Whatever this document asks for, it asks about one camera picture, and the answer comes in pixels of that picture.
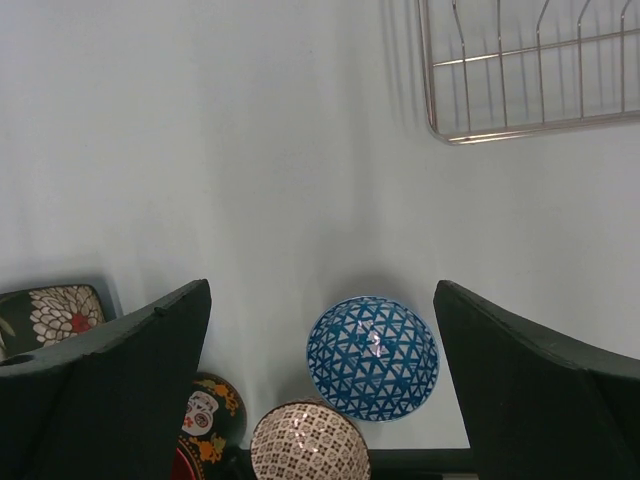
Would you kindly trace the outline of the blue triangle pattern bowl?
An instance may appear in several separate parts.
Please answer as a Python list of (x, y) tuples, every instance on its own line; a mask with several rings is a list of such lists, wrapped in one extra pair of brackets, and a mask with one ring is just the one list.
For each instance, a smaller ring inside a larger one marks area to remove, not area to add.
[(326, 403), (371, 423), (419, 409), (440, 370), (430, 327), (410, 308), (381, 296), (349, 298), (323, 312), (309, 333), (306, 361)]

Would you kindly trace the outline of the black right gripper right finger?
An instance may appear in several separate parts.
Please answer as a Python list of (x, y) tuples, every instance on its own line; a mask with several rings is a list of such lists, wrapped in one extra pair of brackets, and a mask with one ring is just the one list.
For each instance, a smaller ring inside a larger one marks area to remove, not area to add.
[(479, 478), (638, 478), (638, 360), (449, 280), (433, 305)]

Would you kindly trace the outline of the metal wire dish rack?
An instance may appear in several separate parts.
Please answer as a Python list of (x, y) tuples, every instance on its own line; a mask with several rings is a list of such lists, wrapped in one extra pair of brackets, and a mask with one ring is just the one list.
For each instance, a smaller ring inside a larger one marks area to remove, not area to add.
[(639, 121), (639, 4), (419, 1), (427, 122), (473, 145)]

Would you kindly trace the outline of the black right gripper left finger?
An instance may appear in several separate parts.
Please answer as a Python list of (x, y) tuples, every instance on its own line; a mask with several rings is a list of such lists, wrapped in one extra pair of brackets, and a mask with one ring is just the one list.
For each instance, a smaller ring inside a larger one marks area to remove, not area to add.
[(166, 479), (210, 318), (206, 280), (1, 359), (5, 479)]

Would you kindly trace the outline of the black square floral plate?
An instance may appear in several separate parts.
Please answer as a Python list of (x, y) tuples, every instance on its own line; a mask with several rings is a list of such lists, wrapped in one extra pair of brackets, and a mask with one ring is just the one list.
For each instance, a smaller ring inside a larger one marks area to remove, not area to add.
[(54, 285), (1, 295), (1, 359), (48, 347), (107, 322), (96, 289)]

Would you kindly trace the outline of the red black skull mug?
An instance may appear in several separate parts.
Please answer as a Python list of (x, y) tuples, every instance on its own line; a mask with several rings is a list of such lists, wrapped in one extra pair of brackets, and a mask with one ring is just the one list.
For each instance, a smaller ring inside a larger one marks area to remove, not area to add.
[(199, 372), (191, 386), (178, 436), (173, 479), (240, 479), (240, 443), (247, 411), (236, 388), (220, 376)]

